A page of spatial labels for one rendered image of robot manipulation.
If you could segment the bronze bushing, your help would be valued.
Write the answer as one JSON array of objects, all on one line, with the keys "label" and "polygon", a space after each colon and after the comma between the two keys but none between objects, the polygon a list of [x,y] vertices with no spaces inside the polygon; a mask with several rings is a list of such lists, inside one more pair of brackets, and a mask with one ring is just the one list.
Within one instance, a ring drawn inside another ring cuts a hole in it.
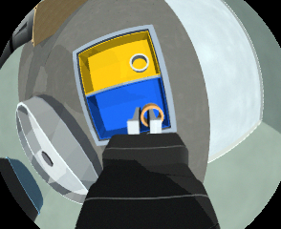
[{"label": "bronze bushing", "polygon": [[159,115],[158,117],[160,117],[163,121],[163,112],[162,110],[160,109],[160,107],[155,104],[155,103],[148,103],[148,104],[145,104],[142,109],[141,109],[141,121],[142,123],[148,127],[147,125],[147,118],[144,117],[144,113],[148,110],[148,109],[157,109],[159,110]]}]

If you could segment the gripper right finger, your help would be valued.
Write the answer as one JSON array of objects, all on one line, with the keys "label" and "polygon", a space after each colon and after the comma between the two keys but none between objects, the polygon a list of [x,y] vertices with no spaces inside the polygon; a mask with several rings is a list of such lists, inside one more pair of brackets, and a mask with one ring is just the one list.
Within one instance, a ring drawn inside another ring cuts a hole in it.
[{"label": "gripper right finger", "polygon": [[[149,127],[149,118],[150,118],[150,127]],[[156,118],[153,109],[147,110],[147,125],[148,129],[150,128],[150,134],[158,134],[162,132],[162,120]]]}]

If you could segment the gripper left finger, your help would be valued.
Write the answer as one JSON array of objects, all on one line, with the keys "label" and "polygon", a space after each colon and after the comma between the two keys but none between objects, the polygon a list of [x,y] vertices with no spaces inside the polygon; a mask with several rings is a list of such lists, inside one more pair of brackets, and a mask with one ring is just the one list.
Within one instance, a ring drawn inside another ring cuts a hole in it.
[{"label": "gripper left finger", "polygon": [[141,107],[136,107],[133,118],[127,120],[128,134],[139,134],[141,129]]}]

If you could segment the grey metal sleeve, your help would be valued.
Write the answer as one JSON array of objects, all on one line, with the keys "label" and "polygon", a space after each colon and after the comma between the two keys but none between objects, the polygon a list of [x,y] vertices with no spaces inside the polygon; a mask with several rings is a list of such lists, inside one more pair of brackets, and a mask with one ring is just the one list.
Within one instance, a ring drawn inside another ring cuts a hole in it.
[{"label": "grey metal sleeve", "polygon": [[[136,69],[136,68],[133,67],[133,63],[134,63],[134,61],[137,60],[137,59],[143,59],[143,60],[146,62],[146,66],[145,66],[143,69]],[[136,72],[136,73],[143,73],[143,72],[145,72],[145,71],[147,70],[147,68],[148,68],[149,59],[148,59],[148,57],[147,57],[145,54],[143,54],[143,53],[136,53],[136,54],[134,54],[134,55],[130,58],[130,62],[129,62],[129,63],[130,63],[130,67],[133,69],[134,72]]]}]

